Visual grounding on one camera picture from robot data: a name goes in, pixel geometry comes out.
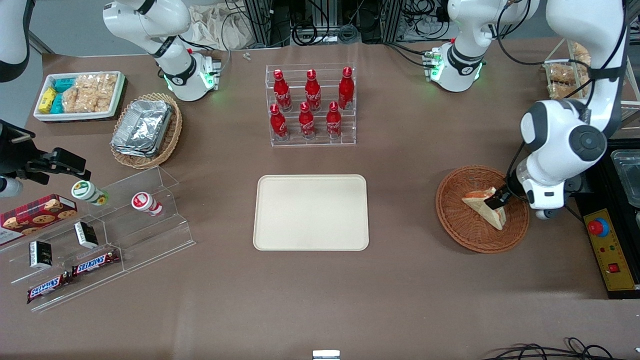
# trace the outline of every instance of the emergency stop button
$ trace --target emergency stop button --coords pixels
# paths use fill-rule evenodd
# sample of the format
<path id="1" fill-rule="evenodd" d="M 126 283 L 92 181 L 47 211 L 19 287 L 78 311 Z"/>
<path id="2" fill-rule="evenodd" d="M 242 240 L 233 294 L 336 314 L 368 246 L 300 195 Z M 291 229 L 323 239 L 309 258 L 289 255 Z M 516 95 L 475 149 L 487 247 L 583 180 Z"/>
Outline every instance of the emergency stop button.
<path id="1" fill-rule="evenodd" d="M 590 234 L 603 238 L 609 234 L 609 223 L 603 218 L 595 218 L 587 224 L 587 230 Z"/>
<path id="2" fill-rule="evenodd" d="M 613 264 L 609 264 L 609 272 L 620 272 L 620 266 L 618 266 L 618 263 L 613 263 Z"/>

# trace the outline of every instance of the yellow snack box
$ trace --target yellow snack box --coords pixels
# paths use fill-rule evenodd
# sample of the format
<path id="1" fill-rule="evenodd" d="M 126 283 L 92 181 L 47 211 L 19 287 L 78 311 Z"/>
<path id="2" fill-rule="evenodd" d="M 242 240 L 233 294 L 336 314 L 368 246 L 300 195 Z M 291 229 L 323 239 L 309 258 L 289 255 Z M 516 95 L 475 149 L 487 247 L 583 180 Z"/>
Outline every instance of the yellow snack box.
<path id="1" fill-rule="evenodd" d="M 51 111 L 51 105 L 56 98 L 56 91 L 50 86 L 44 94 L 42 94 L 42 100 L 38 104 L 38 111 L 43 114 L 48 114 Z"/>

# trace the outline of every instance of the yellow control panel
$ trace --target yellow control panel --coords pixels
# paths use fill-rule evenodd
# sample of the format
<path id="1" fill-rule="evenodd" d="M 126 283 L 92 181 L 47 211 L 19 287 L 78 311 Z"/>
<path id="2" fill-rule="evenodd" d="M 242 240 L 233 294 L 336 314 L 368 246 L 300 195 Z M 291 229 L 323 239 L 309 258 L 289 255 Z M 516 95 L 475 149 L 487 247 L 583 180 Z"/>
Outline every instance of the yellow control panel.
<path id="1" fill-rule="evenodd" d="M 609 291 L 634 290 L 636 284 L 631 276 L 618 237 L 611 225 L 606 209 L 596 211 L 584 217 L 587 232 L 596 254 L 602 278 Z"/>

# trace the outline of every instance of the red button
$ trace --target red button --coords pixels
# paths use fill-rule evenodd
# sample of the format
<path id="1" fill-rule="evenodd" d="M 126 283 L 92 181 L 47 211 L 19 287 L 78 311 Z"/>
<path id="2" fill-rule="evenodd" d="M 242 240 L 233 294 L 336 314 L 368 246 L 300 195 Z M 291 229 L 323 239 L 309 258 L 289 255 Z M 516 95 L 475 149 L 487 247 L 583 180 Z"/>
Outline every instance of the red button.
<path id="1" fill-rule="evenodd" d="M 592 220 L 587 224 L 587 229 L 591 234 L 600 235 L 604 231 L 604 226 L 597 220 Z"/>
<path id="2" fill-rule="evenodd" d="M 620 267 L 617 263 L 609 264 L 609 272 L 620 272 Z"/>

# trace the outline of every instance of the aluminum foil container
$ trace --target aluminum foil container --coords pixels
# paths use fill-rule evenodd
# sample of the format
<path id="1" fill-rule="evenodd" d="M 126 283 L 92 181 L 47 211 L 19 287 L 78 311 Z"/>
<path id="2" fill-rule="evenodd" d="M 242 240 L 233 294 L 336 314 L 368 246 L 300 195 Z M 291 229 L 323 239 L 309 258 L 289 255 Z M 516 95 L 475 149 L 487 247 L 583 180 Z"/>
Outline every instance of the aluminum foil container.
<path id="1" fill-rule="evenodd" d="M 157 155 L 172 114 L 171 105 L 164 101 L 138 100 L 133 102 L 122 118 L 118 131 L 111 139 L 116 151 L 133 156 Z"/>

